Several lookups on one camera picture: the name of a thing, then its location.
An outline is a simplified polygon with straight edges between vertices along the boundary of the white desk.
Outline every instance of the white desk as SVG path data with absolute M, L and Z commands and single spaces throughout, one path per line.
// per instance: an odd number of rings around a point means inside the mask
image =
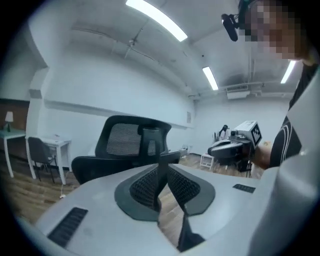
M 66 146 L 67 147 L 67 160 L 68 160 L 68 167 L 69 167 L 69 171 L 72 172 L 71 169 L 71 155 L 70 155 L 70 147 L 71 147 L 71 139 L 68 138 L 62 138 L 62 137 L 58 137 L 58 136 L 37 136 L 39 139 L 42 140 L 43 143 L 45 143 L 46 145 L 48 145 L 51 148 L 55 148 L 56 150 L 56 160 L 57 160 L 57 164 L 58 164 L 58 169 L 59 169 L 59 173 L 60 173 L 60 178 L 62 181 L 63 185 L 66 185 L 66 179 L 65 179 L 65 174 L 64 174 L 64 169 L 63 169 L 63 164 L 62 164 L 62 154 L 61 154 L 61 148 Z M 31 171 L 31 175 L 34 179 L 36 179 L 36 174 L 35 174 L 35 170 L 34 170 L 34 166 L 30 157 L 30 150 L 29 150 L 29 144 L 28 144 L 28 138 L 25 137 L 26 139 L 26 154 L 28 157 L 28 162 L 29 162 L 29 167 L 30 167 L 30 171 Z
M 24 136 L 26 136 L 26 132 L 24 130 L 11 129 L 10 132 L 8 132 L 6 130 L 0 130 L 0 138 L 3 138 L 3 142 L 4 142 L 5 160 L 6 160 L 6 164 L 8 166 L 8 170 L 9 170 L 11 178 L 14 177 L 14 173 L 12 171 L 11 163 L 10 163 L 10 159 L 9 159 L 7 140 L 20 138 L 20 137 L 24 137 Z

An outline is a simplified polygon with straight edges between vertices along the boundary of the table leg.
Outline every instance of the table leg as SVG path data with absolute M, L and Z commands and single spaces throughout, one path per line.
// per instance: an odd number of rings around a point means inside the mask
M 6 139 L 6 138 L 3 138 L 3 141 L 4 141 L 4 154 L 5 154 L 6 164 L 7 164 L 7 166 L 8 166 L 8 170 L 9 170 L 10 176 L 11 176 L 11 178 L 13 178 L 13 177 L 14 177 L 14 173 L 13 173 L 12 168 L 11 168 L 11 163 L 10 163 L 10 158 L 9 158 L 9 152 L 8 152 L 7 139 Z
M 61 147 L 60 146 L 58 146 L 56 148 L 56 158 L 57 158 L 57 161 L 58 161 L 58 168 L 59 168 L 59 173 L 60 173 L 60 178 L 61 178 L 62 184 L 66 185 L 64 169 L 63 169 L 63 166 L 62 166 L 62 154 L 61 154 Z
M 67 156 L 68 156 L 68 164 L 69 164 L 69 171 L 72 172 L 72 168 L 71 168 L 71 142 L 69 142 L 67 144 Z
M 32 159 L 31 159 L 31 156 L 30 156 L 30 149 L 29 149 L 28 139 L 25 140 L 25 146 L 26 146 L 26 157 L 28 158 L 28 164 L 29 164 L 30 172 L 31 172 L 32 178 L 36 179 L 37 176 L 36 176 L 36 173 L 35 173 L 35 170 L 34 170 L 34 166 L 32 164 Z

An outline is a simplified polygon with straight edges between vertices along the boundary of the wooden floor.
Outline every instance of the wooden floor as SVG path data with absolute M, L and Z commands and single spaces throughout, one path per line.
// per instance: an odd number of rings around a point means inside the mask
M 245 172 L 238 172 L 232 167 L 226 170 L 218 164 L 209 170 L 207 167 L 200 167 L 200 156 L 190 154 L 180 160 L 180 164 L 214 172 L 224 175 L 245 177 Z M 40 171 L 41 180 L 33 179 L 28 163 L 11 158 L 11 166 L 14 178 L 11 178 L 7 169 L 4 155 L 0 155 L 0 178 L 2 187 L 7 194 L 13 212 L 30 223 L 34 224 L 38 218 L 52 204 L 60 200 L 61 180 L 56 170 L 53 170 L 55 184 L 49 173 Z M 67 184 L 63 186 L 63 193 L 67 195 L 79 186 L 78 181 L 72 172 L 67 173 Z M 178 245 L 179 234 L 182 227 L 183 211 L 179 207 L 173 194 L 166 186 L 159 195 L 161 200 L 161 213 L 159 215 L 159 228 L 164 235 L 175 245 Z

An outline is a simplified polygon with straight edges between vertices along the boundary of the table lamp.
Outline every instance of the table lamp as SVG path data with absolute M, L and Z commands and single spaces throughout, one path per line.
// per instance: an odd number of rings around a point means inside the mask
M 14 113 L 11 111 L 8 111 L 5 116 L 5 122 L 6 122 L 6 131 L 11 132 L 10 123 L 14 121 Z

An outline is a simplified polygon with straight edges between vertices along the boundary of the small white box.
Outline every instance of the small white box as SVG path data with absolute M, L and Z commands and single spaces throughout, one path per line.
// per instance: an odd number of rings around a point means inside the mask
M 257 145 L 262 139 L 262 135 L 257 121 L 245 121 L 242 124 L 238 125 L 236 128 L 234 128 L 234 130 L 237 130 L 239 135 L 244 135 L 250 141 L 252 141 L 254 148 L 257 147 Z

